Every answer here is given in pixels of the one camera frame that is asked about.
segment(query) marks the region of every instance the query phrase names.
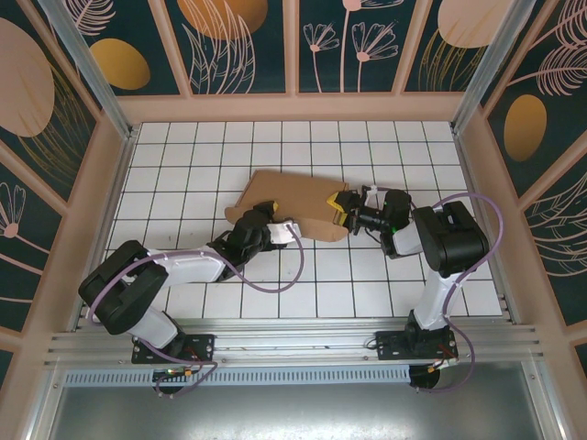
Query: white tile floor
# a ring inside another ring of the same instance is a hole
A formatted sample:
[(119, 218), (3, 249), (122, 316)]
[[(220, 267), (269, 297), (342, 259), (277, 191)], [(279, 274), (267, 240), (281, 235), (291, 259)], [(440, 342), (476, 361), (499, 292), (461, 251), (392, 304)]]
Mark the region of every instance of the white tile floor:
[[(448, 123), (144, 124), (106, 254), (129, 239), (161, 250), (204, 245), (231, 228), (224, 208), (257, 168), (407, 189), (420, 206), (467, 189)], [(232, 279), (172, 287), (154, 303), (176, 318), (407, 316), (417, 304), (428, 271), (422, 256), (390, 260), (364, 233), (303, 242), (305, 270), (287, 292), (260, 293)], [(245, 276), (276, 288), (298, 262), (295, 247), (262, 253)], [(454, 315), (502, 314), (487, 265), (463, 290)]]

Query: cardboard piece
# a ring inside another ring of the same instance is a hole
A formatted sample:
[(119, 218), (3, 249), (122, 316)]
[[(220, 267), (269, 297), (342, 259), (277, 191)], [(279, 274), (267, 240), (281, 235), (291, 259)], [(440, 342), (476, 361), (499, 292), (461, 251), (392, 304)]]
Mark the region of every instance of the cardboard piece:
[(318, 241), (339, 241), (349, 231), (338, 224), (341, 212), (330, 206), (327, 198), (348, 188), (343, 181), (274, 170), (256, 170), (237, 205), (226, 208), (225, 215), (234, 225), (255, 204), (274, 201), (279, 205), (274, 216), (276, 221), (292, 218), (300, 226), (302, 237)]

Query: brown cardboard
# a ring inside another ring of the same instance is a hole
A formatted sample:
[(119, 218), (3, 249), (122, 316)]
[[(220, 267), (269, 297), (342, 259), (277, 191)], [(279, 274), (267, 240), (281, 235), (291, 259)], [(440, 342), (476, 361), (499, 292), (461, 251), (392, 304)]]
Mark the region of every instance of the brown cardboard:
[(327, 203), (327, 198), (349, 186), (343, 181), (304, 174), (256, 170), (235, 207), (225, 209), (233, 225), (255, 204), (274, 201), (279, 207), (275, 220), (292, 218), (300, 226), (302, 237), (319, 241), (339, 241), (349, 233), (338, 225), (340, 212)]

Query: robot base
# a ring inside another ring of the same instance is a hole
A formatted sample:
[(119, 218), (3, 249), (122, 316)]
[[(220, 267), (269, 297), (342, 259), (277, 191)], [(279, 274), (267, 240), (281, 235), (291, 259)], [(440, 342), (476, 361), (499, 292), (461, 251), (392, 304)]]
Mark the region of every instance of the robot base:
[[(214, 335), (185, 335), (179, 354), (170, 355), (187, 361), (193, 361), (194, 355), (199, 360), (212, 360), (214, 355), (214, 339)], [(157, 365), (171, 363), (169, 360), (154, 354), (138, 340), (133, 339), (133, 345), (131, 358), (133, 364)]]
[(455, 335), (449, 327), (423, 330), (415, 320), (414, 311), (410, 312), (404, 331), (377, 332), (375, 344), (379, 360), (434, 360), (459, 356)]

